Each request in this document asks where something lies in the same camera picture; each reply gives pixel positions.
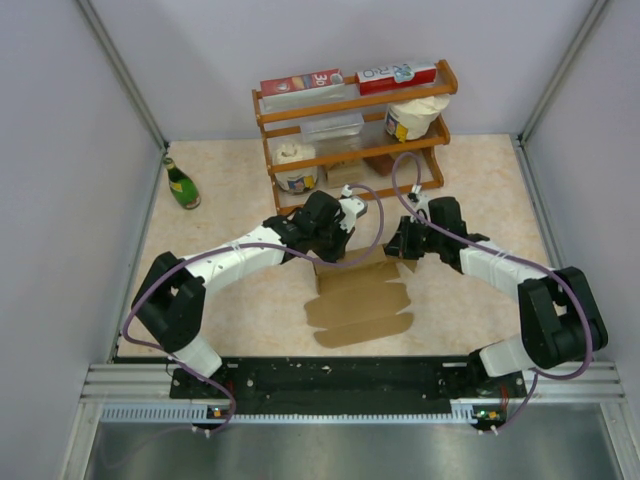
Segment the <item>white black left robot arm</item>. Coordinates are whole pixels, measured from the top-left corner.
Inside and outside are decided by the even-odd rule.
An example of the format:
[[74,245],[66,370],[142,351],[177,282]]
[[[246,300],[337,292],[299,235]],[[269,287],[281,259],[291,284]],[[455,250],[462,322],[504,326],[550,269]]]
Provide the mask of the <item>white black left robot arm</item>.
[[156,257],[134,297],[133,315],[164,352],[194,371],[191,381],[197,390],[216,396],[226,387],[227,374],[221,357],[201,334],[206,298],[299,254],[336,262],[366,211],[366,202],[351,193],[336,199],[317,191],[302,207],[266,219],[211,255],[179,258],[165,252]]

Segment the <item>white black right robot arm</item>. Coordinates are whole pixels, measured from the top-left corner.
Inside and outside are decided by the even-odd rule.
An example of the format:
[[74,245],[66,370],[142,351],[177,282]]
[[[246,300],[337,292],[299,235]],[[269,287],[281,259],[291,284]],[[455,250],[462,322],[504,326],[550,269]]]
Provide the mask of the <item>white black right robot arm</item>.
[[435,254],[462,275],[479,279],[518,304],[518,334],[477,349],[467,357],[467,384],[487,396],[504,376],[534,369],[547,374],[566,362],[588,364],[609,335],[584,272],[553,270],[512,255],[488,237],[470,233],[453,197],[428,199],[410,193],[386,255],[419,260]]

